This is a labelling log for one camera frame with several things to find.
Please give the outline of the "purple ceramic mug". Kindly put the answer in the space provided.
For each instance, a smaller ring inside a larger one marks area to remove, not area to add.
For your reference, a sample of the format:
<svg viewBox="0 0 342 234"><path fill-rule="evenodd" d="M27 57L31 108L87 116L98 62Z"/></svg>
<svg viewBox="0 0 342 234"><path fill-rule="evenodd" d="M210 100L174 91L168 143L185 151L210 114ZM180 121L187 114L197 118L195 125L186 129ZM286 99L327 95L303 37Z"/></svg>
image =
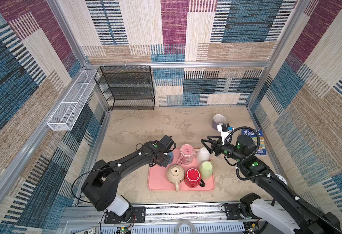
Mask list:
<svg viewBox="0 0 342 234"><path fill-rule="evenodd" d="M214 130L217 130L218 125L225 124L226 123L226 117L222 114L215 114L213 116L212 120L212 128Z"/></svg>

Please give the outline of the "pink plastic tray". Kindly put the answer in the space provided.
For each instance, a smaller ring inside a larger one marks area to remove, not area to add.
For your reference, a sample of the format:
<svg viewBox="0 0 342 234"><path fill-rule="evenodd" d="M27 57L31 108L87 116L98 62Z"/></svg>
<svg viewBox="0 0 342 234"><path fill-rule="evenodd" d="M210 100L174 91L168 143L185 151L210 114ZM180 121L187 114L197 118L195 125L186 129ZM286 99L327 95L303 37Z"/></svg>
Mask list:
<svg viewBox="0 0 342 234"><path fill-rule="evenodd" d="M172 151L173 161L167 167L154 166L149 169L148 188L152 191L174 191L175 185L167 179L168 170L175 165L180 157L180 148ZM212 175L208 180L204 180L205 187L197 186L195 188L188 187L184 181L179 185L179 191L212 191L215 188L215 179Z"/></svg>

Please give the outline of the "blue ceramic mug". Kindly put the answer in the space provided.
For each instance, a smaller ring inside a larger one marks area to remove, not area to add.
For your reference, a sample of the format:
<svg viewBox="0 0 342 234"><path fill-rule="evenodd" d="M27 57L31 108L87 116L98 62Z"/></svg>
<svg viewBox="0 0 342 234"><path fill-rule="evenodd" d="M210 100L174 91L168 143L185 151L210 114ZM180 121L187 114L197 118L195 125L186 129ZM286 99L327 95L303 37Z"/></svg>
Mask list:
<svg viewBox="0 0 342 234"><path fill-rule="evenodd" d="M174 154L173 154L173 152L169 152L167 155L170 157L168 164L171 164L174 160Z"/></svg>

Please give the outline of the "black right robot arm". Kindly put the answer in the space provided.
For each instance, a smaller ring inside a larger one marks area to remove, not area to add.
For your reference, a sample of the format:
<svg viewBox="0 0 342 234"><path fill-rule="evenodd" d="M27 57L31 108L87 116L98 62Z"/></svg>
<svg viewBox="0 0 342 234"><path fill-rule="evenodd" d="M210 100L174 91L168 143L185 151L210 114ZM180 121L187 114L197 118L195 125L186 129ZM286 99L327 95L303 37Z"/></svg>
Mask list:
<svg viewBox="0 0 342 234"><path fill-rule="evenodd" d="M201 142L211 154L234 159L237 177L255 183L284 209L281 211L251 193L240 200L243 217L261 218L285 234L342 233L340 221L334 214L325 214L305 201L255 156L257 146L250 136L239 135L235 145L227 144L219 136L208 136Z"/></svg>

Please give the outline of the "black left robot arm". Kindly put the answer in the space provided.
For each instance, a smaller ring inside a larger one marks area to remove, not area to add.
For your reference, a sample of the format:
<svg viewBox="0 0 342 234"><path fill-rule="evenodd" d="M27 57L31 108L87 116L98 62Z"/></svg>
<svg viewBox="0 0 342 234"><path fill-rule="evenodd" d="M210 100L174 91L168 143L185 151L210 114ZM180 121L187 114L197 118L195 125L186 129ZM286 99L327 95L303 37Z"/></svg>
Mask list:
<svg viewBox="0 0 342 234"><path fill-rule="evenodd" d="M120 181L145 165L167 167L170 156L168 153L176 148L176 143L164 136L160 141L145 142L135 152L118 160L95 163L83 182L81 192L97 211L105 209L122 216L130 208L129 202L117 195Z"/></svg>

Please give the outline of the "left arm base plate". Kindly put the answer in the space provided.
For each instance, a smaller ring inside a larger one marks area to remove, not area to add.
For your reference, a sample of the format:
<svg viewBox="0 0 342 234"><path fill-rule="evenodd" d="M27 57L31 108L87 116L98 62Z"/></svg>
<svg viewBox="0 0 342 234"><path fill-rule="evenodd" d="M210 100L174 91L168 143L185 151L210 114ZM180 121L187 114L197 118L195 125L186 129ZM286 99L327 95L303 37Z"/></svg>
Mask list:
<svg viewBox="0 0 342 234"><path fill-rule="evenodd" d="M114 212L106 212L104 216L104 224L130 224L144 223L146 215L145 206L130 206L129 209L122 215L117 215Z"/></svg>

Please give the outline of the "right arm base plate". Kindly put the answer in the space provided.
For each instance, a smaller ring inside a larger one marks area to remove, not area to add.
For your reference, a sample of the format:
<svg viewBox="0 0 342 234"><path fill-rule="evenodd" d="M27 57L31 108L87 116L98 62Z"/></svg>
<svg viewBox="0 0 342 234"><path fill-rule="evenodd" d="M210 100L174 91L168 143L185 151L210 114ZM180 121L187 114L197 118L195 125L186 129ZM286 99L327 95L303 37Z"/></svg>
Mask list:
<svg viewBox="0 0 342 234"><path fill-rule="evenodd" d="M258 217L252 214L243 215L241 213L242 209L240 208L240 203L224 203L221 205L220 209L226 214L227 220L258 219Z"/></svg>

